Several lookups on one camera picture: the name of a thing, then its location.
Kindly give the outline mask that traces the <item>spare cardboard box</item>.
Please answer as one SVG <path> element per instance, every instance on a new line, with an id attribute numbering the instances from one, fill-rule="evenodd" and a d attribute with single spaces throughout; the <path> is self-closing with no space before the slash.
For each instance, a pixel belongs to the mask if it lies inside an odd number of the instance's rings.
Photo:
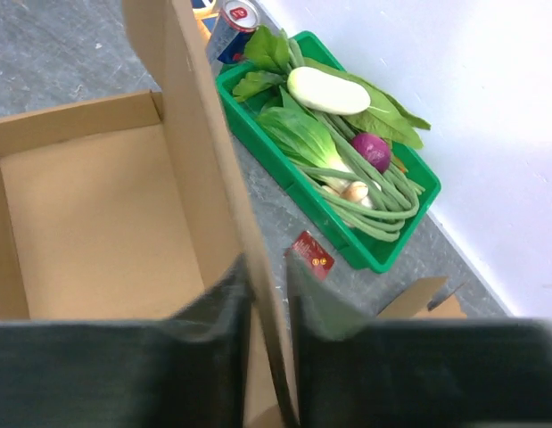
<path id="1" fill-rule="evenodd" d="M 376 317 L 381 319 L 467 318 L 454 292 L 445 294 L 446 276 L 422 277 L 400 293 Z"/>

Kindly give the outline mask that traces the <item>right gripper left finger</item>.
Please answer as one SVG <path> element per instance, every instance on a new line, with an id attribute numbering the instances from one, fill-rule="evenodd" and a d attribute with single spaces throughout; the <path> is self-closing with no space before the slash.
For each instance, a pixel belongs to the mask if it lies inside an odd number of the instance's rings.
<path id="1" fill-rule="evenodd" d="M 251 304 L 238 258 L 164 319 L 0 322 L 0 427 L 240 427 Z"/>

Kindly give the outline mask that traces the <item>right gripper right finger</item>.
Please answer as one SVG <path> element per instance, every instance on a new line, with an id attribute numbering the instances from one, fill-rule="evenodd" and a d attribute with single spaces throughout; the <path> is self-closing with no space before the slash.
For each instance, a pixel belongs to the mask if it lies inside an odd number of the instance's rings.
<path id="1" fill-rule="evenodd" d="M 552 427 L 552 322 L 368 316 L 285 259 L 303 427 Z"/>

